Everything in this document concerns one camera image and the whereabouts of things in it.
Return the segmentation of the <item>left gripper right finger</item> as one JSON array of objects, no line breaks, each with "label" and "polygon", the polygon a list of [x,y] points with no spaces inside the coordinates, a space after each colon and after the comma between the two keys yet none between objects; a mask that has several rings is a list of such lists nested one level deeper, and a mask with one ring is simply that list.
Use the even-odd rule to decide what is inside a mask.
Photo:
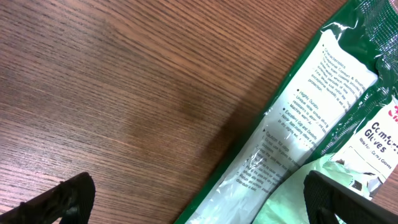
[{"label": "left gripper right finger", "polygon": [[396,214],[318,171],[306,176],[303,194],[310,224],[397,224]]}]

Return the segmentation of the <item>green plastic packet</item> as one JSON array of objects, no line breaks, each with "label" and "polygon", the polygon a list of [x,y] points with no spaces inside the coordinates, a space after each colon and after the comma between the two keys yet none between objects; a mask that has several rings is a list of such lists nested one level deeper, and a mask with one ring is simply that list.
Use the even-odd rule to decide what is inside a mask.
[{"label": "green plastic packet", "polygon": [[397,2],[350,0],[317,30],[256,121],[178,223],[254,223],[271,194],[327,154],[371,174],[397,166]]}]

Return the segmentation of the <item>pale teal sachet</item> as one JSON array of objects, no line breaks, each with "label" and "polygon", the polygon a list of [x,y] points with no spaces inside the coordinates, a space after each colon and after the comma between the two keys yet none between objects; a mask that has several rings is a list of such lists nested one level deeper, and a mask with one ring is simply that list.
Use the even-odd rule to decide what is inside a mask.
[{"label": "pale teal sachet", "polygon": [[312,170],[321,172],[369,200],[368,182],[373,175],[346,168],[344,165],[331,160],[333,156],[333,153],[327,154],[294,172],[266,200],[253,222],[262,224],[308,224],[303,191],[304,180]]}]

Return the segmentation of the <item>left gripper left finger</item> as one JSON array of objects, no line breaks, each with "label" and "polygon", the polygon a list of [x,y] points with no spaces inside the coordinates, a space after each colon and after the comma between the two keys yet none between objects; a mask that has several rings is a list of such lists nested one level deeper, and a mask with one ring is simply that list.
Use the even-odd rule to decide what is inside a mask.
[{"label": "left gripper left finger", "polygon": [[95,184],[87,172],[61,182],[1,215],[2,224],[87,224],[95,201]]}]

